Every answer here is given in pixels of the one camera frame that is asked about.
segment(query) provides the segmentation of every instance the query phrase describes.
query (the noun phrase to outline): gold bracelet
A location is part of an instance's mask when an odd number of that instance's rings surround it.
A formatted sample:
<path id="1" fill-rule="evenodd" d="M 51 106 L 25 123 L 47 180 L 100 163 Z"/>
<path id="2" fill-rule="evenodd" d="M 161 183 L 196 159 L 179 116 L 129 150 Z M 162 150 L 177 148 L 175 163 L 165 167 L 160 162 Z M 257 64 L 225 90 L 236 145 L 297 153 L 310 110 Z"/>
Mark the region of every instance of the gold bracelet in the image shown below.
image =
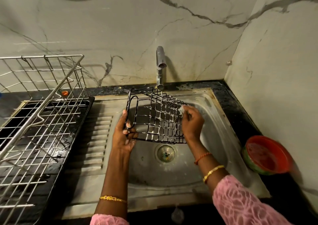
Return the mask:
<path id="1" fill-rule="evenodd" d="M 209 175 L 211 175 L 213 172 L 215 172 L 219 168 L 224 168 L 223 165 L 219 165 L 217 167 L 214 167 L 211 171 L 208 172 L 208 174 L 203 178 L 203 182 L 206 183 L 206 180 L 208 179 Z"/>
<path id="2" fill-rule="evenodd" d="M 127 201 L 125 201 L 123 199 L 119 199 L 117 197 L 113 197 L 113 196 L 101 196 L 100 199 L 108 200 L 108 201 L 117 201 L 117 202 L 127 203 Z"/>

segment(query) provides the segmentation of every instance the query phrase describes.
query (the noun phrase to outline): person's left hand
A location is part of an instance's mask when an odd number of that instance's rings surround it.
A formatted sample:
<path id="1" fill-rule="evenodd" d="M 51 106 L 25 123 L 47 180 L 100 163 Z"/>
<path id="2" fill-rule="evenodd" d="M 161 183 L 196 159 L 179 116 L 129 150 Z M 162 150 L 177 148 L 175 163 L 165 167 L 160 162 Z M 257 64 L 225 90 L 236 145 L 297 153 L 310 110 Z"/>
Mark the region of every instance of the person's left hand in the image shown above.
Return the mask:
<path id="1" fill-rule="evenodd" d="M 112 148 L 130 153 L 137 142 L 134 138 L 138 137 L 138 133 L 133 133 L 134 131 L 136 131 L 136 129 L 134 128 L 131 128 L 129 130 L 126 129 L 125 121 L 127 118 L 127 114 L 127 111 L 123 110 L 122 116 L 115 127 Z M 126 126 L 131 126 L 129 120 L 126 123 Z"/>

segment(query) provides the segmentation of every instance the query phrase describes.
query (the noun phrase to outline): pink lace sleeve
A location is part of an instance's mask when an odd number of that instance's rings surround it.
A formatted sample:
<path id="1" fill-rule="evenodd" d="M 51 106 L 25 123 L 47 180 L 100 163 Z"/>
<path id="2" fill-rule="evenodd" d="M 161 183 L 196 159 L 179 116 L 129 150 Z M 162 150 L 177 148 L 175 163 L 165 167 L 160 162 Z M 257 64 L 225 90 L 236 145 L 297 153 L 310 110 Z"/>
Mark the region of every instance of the pink lace sleeve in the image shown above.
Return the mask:
<path id="1" fill-rule="evenodd" d="M 213 204 L 226 225 L 283 225 L 283 215 L 262 203 L 234 176 L 227 175 L 214 189 Z"/>
<path id="2" fill-rule="evenodd" d="M 129 223 L 121 218 L 112 215 L 94 214 L 89 225 L 129 225 Z"/>

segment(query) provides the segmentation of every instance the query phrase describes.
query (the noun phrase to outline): chrome faucet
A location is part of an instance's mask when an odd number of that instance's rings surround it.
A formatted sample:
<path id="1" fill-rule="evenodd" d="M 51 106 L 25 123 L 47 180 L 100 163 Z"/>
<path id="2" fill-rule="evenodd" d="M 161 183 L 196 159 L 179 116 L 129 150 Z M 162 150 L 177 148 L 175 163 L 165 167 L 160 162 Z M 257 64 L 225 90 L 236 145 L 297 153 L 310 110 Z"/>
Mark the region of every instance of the chrome faucet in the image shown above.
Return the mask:
<path id="1" fill-rule="evenodd" d="M 166 56 L 164 55 L 164 50 L 162 46 L 157 47 L 157 89 L 163 90 L 164 85 L 162 81 L 162 69 L 167 67 Z"/>

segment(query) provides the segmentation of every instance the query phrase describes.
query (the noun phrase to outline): hand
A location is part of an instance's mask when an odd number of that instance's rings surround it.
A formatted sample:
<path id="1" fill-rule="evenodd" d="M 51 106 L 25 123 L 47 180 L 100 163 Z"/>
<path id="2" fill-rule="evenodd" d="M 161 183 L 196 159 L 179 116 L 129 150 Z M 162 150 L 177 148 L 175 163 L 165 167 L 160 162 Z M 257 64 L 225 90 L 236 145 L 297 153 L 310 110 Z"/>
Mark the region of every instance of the hand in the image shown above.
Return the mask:
<path id="1" fill-rule="evenodd" d="M 127 118 L 127 111 L 123 110 L 122 116 L 120 117 L 113 134 L 113 147 L 112 149 L 119 149 L 120 151 L 130 153 L 136 144 L 134 138 L 138 137 L 138 133 L 134 133 L 136 129 L 125 129 L 125 121 Z M 127 127 L 130 127 L 130 121 L 126 123 Z"/>
<path id="2" fill-rule="evenodd" d="M 183 105 L 182 132 L 187 143 L 200 142 L 204 119 L 197 108 Z"/>

